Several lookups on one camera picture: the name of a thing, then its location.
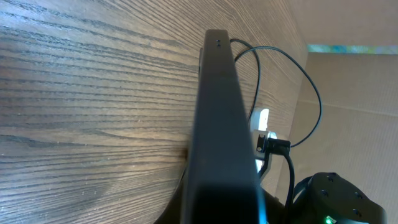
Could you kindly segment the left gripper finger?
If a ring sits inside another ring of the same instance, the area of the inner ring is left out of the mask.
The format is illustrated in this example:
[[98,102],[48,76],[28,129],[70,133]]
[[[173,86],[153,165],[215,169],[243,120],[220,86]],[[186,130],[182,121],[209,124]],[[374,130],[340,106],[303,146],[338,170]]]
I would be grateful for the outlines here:
[[154,224],[179,224],[180,216],[182,211],[182,197],[183,197],[183,181],[185,176],[185,170],[182,172],[178,186],[172,195],[169,203],[165,210],[162,212],[160,217],[156,219]]

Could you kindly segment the Samsung Galaxy smartphone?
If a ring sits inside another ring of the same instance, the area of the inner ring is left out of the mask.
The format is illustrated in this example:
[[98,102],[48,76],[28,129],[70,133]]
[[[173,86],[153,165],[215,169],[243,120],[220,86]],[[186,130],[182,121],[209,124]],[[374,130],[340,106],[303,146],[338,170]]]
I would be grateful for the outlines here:
[[225,30],[205,34],[181,222],[266,222],[265,198]]

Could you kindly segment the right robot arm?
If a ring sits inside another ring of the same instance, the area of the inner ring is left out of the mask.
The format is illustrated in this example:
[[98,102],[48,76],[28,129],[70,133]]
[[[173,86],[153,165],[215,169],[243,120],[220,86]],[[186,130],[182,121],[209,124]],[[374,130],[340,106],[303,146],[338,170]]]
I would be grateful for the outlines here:
[[319,172],[294,188],[289,223],[386,224],[386,211],[334,172]]

